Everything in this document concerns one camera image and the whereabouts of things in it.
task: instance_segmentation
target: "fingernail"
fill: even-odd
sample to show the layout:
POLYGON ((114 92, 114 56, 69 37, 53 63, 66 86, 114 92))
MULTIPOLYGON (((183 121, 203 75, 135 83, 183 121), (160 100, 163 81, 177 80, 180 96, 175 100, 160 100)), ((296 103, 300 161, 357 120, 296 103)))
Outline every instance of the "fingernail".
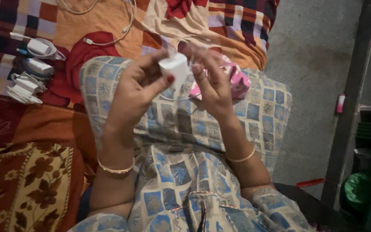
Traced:
POLYGON ((171 84, 172 82, 174 82, 174 79, 175 79, 175 78, 174 78, 173 75, 170 75, 170 76, 167 77, 167 81, 168 81, 168 83, 170 83, 170 84, 171 84))

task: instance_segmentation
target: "gold bangle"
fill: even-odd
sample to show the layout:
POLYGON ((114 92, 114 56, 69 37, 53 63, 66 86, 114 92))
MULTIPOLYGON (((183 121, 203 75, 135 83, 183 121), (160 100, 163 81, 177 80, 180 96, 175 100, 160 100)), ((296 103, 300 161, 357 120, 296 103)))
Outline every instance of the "gold bangle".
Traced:
POLYGON ((250 159, 250 157, 252 157, 254 155, 254 152, 255 152, 255 147, 253 146, 253 151, 251 152, 251 154, 248 157, 246 157, 244 159, 229 159, 229 158, 227 158, 227 159, 229 161, 231 161, 231 162, 242 162, 242 161, 246 161, 246 160, 250 159))
POLYGON ((134 158, 134 157, 133 157, 133 165, 131 165, 131 167, 129 167, 129 168, 127 168, 127 169, 124 169, 124 170, 113 170, 113 169, 109 169, 109 168, 107 168, 106 166, 104 166, 104 165, 100 162, 99 157, 97 157, 97 161, 98 161, 99 166, 100 166, 104 171, 107 171, 107 172, 110 172, 110 173, 116 173, 116 174, 122 174, 122 173, 129 172, 131 169, 133 169, 133 167, 134 167, 134 165, 135 165, 135 158, 134 158))

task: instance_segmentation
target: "phone charger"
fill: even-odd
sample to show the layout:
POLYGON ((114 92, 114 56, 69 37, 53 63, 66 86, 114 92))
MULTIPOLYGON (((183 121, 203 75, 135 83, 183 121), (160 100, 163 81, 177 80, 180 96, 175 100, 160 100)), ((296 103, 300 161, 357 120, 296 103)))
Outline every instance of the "phone charger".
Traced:
POLYGON ((181 53, 158 62, 163 75, 174 76, 174 89, 179 90, 188 76, 187 57, 181 53))

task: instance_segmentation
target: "gray concrete floor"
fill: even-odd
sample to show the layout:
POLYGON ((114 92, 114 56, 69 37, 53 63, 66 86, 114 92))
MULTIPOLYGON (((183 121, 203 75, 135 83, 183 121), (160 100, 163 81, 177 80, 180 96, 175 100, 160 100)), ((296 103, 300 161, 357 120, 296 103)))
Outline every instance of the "gray concrete floor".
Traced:
MULTIPOLYGON (((270 33, 265 73, 293 94, 273 182, 324 178, 363 0, 285 0, 270 33)), ((320 199, 323 185, 305 190, 320 199)))

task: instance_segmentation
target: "pink cloth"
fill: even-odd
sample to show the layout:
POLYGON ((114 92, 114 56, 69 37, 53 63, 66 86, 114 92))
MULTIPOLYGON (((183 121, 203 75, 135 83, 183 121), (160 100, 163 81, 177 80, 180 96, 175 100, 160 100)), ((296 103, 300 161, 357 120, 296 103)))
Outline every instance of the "pink cloth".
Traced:
MULTIPOLYGON (((231 97, 233 100, 242 100, 246 97, 247 91, 251 86, 250 79, 240 70, 237 63, 232 62, 227 56, 222 55, 224 72, 229 76, 231 97)), ((190 97, 201 100, 200 87, 196 81, 191 87, 190 97)))

